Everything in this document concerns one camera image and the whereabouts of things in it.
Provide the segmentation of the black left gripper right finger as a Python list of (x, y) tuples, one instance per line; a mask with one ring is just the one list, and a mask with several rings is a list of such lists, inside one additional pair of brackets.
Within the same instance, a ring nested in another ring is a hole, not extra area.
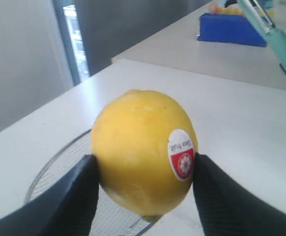
[(206, 236), (286, 236), (286, 214), (195, 154), (193, 193)]

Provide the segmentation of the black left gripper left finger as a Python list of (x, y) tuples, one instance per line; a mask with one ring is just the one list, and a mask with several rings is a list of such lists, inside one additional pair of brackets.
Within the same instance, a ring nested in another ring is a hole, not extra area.
[(85, 155), (43, 194), (0, 219), (0, 236), (87, 236), (99, 197), (94, 155)]

